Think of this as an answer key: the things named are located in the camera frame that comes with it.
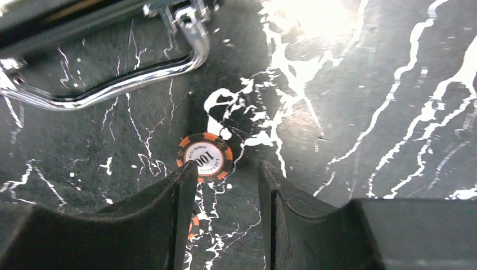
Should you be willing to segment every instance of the casino chip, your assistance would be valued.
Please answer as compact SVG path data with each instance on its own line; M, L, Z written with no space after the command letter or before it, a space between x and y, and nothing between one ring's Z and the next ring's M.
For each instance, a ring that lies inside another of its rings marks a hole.
M199 218L197 215L192 213L191 224L189 225L189 236L187 239L190 240L199 233Z
M179 144L177 165L180 167L189 160L197 162L201 183L224 178L233 164L232 150L227 143L207 132L187 136Z

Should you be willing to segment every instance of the poker chip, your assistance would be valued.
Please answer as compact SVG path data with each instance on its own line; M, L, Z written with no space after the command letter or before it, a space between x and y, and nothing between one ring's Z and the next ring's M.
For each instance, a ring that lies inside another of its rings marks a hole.
M199 218L193 213L191 218L191 224L189 225L189 236L187 239L190 240L199 233Z
M180 167L189 160L197 162L199 182L208 183L224 178L233 164L232 150L212 133L187 136L179 144L176 162Z

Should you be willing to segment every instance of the black and white marble surface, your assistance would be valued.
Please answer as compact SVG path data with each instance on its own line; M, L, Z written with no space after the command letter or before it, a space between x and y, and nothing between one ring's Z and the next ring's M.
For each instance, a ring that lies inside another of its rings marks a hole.
M185 269L263 269L266 159L335 206L351 198L477 199L473 0L226 0L207 62L77 112L0 105L0 200L93 212L164 178L211 132L234 171L200 184ZM31 80L57 93L187 51L137 18L52 50Z

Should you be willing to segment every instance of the dark marble tabletop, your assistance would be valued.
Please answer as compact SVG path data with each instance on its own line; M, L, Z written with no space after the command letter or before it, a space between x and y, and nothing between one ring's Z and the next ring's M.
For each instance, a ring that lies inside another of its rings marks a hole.
M187 269L262 269L258 160L335 206L356 197L477 198L473 0L226 0L192 73L77 112L0 105L0 200L93 212L161 180L188 134L233 149L200 184ZM57 93L183 55L136 18L48 52L27 74Z

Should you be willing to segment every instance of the metal handle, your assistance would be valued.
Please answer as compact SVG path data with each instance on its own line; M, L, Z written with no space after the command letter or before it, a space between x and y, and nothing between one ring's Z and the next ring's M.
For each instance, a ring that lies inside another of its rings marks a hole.
M0 85L0 95L41 109L74 111L137 90L158 80L195 70L205 62L210 51L209 36L197 12L200 11L193 7L184 7L174 14L173 23L181 29L192 47L191 53L186 57L121 76L76 97L55 97L21 80L13 80L15 85Z

